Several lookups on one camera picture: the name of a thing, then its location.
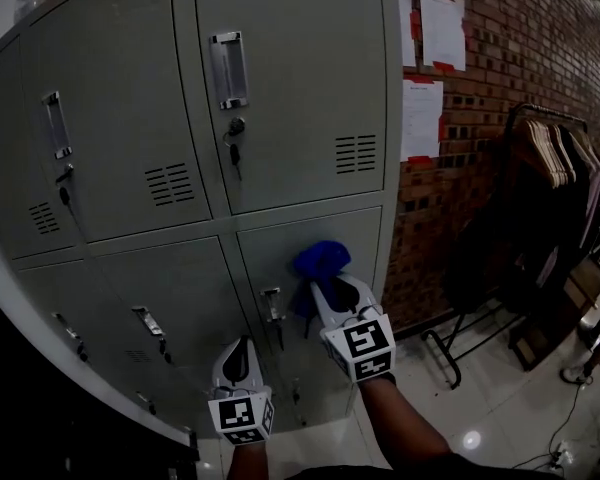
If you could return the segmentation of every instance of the paper notice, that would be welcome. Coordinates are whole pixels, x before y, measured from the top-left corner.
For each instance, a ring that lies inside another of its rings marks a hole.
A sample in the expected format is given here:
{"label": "paper notice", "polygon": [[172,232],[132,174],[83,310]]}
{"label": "paper notice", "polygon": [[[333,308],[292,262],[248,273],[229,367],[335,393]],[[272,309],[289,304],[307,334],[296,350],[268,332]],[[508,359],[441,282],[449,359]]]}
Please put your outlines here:
{"label": "paper notice", "polygon": [[420,0],[424,65],[466,70],[464,0]]}
{"label": "paper notice", "polygon": [[402,65],[416,65],[416,48],[411,35],[411,0],[398,0],[400,9],[400,34],[402,36]]}
{"label": "paper notice", "polygon": [[440,155],[438,143],[443,83],[402,82],[402,148],[400,161]]}

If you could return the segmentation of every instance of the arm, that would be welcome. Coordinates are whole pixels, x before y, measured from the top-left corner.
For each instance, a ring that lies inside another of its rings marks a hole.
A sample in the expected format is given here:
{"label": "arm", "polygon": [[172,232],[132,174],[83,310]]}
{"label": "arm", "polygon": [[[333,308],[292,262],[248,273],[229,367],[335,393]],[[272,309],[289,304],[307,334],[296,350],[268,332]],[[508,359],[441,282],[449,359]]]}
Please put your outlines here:
{"label": "arm", "polygon": [[391,381],[376,377],[359,384],[373,433],[396,471],[451,454],[447,441],[407,402]]}
{"label": "arm", "polygon": [[267,480],[267,448],[264,443],[236,446],[227,480]]}

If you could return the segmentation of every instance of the gray locker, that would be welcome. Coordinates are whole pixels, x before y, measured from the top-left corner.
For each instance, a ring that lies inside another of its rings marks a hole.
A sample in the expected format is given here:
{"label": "gray locker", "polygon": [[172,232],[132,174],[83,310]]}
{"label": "gray locker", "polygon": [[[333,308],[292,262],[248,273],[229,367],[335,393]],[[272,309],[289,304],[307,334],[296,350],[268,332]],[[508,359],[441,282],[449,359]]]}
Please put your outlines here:
{"label": "gray locker", "polygon": [[10,258],[62,249],[70,226],[30,140],[15,39],[0,52],[0,245]]}
{"label": "gray locker", "polygon": [[96,260],[129,307],[146,307],[167,350],[198,391],[210,387],[213,363],[249,334],[216,237],[103,256]]}
{"label": "gray locker", "polygon": [[51,316],[62,315],[84,341],[89,364],[112,386],[148,409],[140,393],[165,421],[209,428],[206,398],[165,362],[158,341],[84,261],[23,270],[18,277],[49,325],[75,350],[76,340]]}
{"label": "gray locker", "polygon": [[[382,189],[382,0],[197,0],[197,9],[234,214]],[[242,180],[225,145],[236,116],[246,121],[229,137]]]}
{"label": "gray locker", "polygon": [[65,186],[87,241],[209,218],[171,0],[68,0],[22,42],[40,158],[54,181],[73,165]]}
{"label": "gray locker", "polygon": [[[297,316],[295,309],[307,294],[307,287],[295,273],[292,261],[318,241],[336,240],[347,247],[352,257],[344,270],[371,286],[380,217],[380,208],[370,208],[238,233],[249,282],[264,321],[270,315],[261,291],[281,290],[287,317],[282,324],[284,350],[275,349],[275,360],[288,388],[300,395],[297,410],[309,425],[344,417],[351,383],[327,356],[318,335],[319,318],[313,319],[305,338],[307,321]],[[268,329],[275,347],[275,328]]]}

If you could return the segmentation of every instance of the blue cloth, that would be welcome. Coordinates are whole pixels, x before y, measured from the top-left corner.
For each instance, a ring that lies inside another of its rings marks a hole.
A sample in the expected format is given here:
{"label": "blue cloth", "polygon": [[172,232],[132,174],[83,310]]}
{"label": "blue cloth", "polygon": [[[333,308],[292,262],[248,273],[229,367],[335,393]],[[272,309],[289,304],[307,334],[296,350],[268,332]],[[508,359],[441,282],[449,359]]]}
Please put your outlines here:
{"label": "blue cloth", "polygon": [[302,251],[293,260],[296,272],[304,278],[305,286],[300,293],[296,313],[310,318],[316,313],[315,303],[309,283],[315,281],[331,307],[338,306],[338,299],[331,285],[331,278],[336,277],[342,268],[351,261],[347,248],[339,242],[325,240]]}

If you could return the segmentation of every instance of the clothes rack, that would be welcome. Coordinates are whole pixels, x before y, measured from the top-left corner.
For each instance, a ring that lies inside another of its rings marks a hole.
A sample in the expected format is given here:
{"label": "clothes rack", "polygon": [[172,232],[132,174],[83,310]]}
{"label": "clothes rack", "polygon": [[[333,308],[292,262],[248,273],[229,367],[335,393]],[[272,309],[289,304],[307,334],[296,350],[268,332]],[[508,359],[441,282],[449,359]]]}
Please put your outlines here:
{"label": "clothes rack", "polygon": [[[532,103],[520,103],[520,104],[516,105],[515,107],[513,107],[509,111],[509,116],[507,118],[505,130],[504,130],[504,136],[503,136],[503,139],[504,139],[503,150],[504,151],[506,151],[506,146],[509,145],[511,143],[511,141],[513,140],[513,127],[516,122],[516,119],[518,118],[520,113],[525,110],[535,112],[538,114],[542,114],[542,115],[558,117],[558,118],[566,120],[566,121],[573,121],[575,123],[580,124],[585,133],[587,133],[587,131],[588,131],[587,123],[584,119],[581,119],[579,117],[576,117],[576,116],[573,116],[570,114],[566,114],[564,112],[560,112],[558,110],[553,110],[553,109],[550,109],[547,107],[543,107],[540,105],[534,105]],[[489,300],[489,298],[486,298],[485,300],[483,300],[482,304],[486,303],[487,300]],[[455,357],[452,356],[451,347],[453,346],[453,343],[454,343],[455,339],[457,338],[458,334],[472,328],[476,324],[483,321],[485,318],[488,318],[488,317],[496,314],[498,311],[500,311],[501,309],[504,308],[504,304],[500,303],[495,308],[489,310],[485,315],[482,315],[481,317],[477,318],[473,322],[471,322],[463,327],[462,324],[464,323],[466,316],[469,313],[473,313],[473,312],[477,311],[478,308],[480,306],[482,306],[482,304],[477,305],[473,310],[467,310],[467,311],[461,312],[460,315],[458,316],[458,320],[456,321],[453,331],[451,332],[451,334],[449,336],[441,338],[440,335],[433,329],[428,329],[424,333],[421,334],[421,338],[423,341],[426,341],[428,338],[433,338],[433,341],[436,343],[436,345],[442,352],[442,355],[449,362],[449,366],[451,366],[451,369],[453,370],[453,373],[455,375],[455,381],[451,384],[452,390],[456,389],[460,385],[460,382],[462,381],[462,372],[460,371],[460,368],[458,367],[458,361],[460,359],[462,359],[463,357],[469,355],[471,352],[474,352],[475,350],[479,349],[480,347],[482,347],[483,345],[485,345],[486,343],[491,341],[493,338],[495,338],[496,336],[498,336],[499,334],[504,332],[506,329],[511,327],[514,323],[516,323],[522,317],[526,316],[523,313],[516,315],[505,325],[503,325],[502,327],[499,327],[495,332],[493,332],[492,334],[490,334],[489,336],[484,338],[482,341],[480,341],[477,345],[471,347],[469,350],[463,352],[462,354],[459,354]]]}

